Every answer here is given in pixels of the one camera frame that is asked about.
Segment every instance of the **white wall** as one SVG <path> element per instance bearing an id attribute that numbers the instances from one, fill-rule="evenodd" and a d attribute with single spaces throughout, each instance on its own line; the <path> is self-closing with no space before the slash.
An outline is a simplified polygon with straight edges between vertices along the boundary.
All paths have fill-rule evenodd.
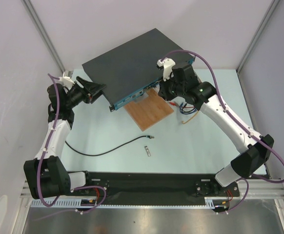
<path id="1" fill-rule="evenodd" d="M 275 149 L 284 158 L 284 1 L 241 73 L 248 104 L 259 130 L 271 134 Z M 275 178 L 284 178 L 283 166 L 271 156 Z"/>
<path id="2" fill-rule="evenodd" d="M 2 234 L 15 215 L 23 164 L 46 134 L 48 72 L 60 75 L 21 1 L 0 0 L 0 197 L 8 196 Z"/>
<path id="3" fill-rule="evenodd" d="M 66 69 L 158 28 L 214 68 L 236 69 L 271 0 L 32 0 Z"/>

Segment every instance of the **white table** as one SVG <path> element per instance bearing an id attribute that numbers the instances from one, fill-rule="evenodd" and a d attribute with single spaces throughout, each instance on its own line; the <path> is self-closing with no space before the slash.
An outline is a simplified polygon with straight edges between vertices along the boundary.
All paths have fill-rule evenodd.
<path id="1" fill-rule="evenodd" d="M 196 70 L 202 81 L 213 84 L 208 70 Z M 235 70 L 215 70 L 224 100 L 252 126 L 245 99 Z M 76 69 L 73 79 L 89 79 L 83 69 Z M 93 104 L 81 103 L 74 108 L 75 120 L 67 142 L 75 149 L 99 154 L 141 135 L 141 138 L 111 153 L 98 157 L 82 156 L 66 145 L 61 161 L 68 171 L 214 174 L 239 155 L 230 139 L 207 116 L 199 113 L 187 124 L 190 115 L 175 112 L 142 132 L 124 108 L 109 111 L 109 103 L 100 97 Z M 148 146 L 151 157 L 144 146 Z M 265 174 L 262 166 L 258 174 Z"/>

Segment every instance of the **shiny floor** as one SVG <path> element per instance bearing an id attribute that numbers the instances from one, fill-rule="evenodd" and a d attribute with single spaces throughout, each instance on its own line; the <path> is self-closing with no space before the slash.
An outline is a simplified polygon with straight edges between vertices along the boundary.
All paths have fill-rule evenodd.
<path id="1" fill-rule="evenodd" d="M 23 234 L 283 234 L 274 200 L 247 200 L 229 215 L 190 209 L 97 209 L 57 214 L 31 208 Z"/>

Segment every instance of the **small metal object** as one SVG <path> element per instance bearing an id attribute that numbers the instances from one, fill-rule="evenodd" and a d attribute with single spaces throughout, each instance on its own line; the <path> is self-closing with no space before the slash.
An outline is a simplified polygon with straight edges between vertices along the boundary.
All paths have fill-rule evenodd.
<path id="1" fill-rule="evenodd" d="M 147 146 L 144 146 L 144 148 L 145 148 L 145 150 L 146 150 L 147 156 L 151 157 L 151 153 L 150 153 L 148 147 L 147 147 Z"/>

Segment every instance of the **wooden board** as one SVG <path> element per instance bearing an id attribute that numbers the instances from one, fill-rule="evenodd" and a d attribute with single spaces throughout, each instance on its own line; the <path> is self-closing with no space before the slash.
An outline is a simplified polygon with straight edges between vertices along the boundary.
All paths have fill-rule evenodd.
<path id="1" fill-rule="evenodd" d="M 147 91 L 148 97 L 140 102 L 131 101 L 124 106 L 142 131 L 174 112 L 154 89 Z"/>

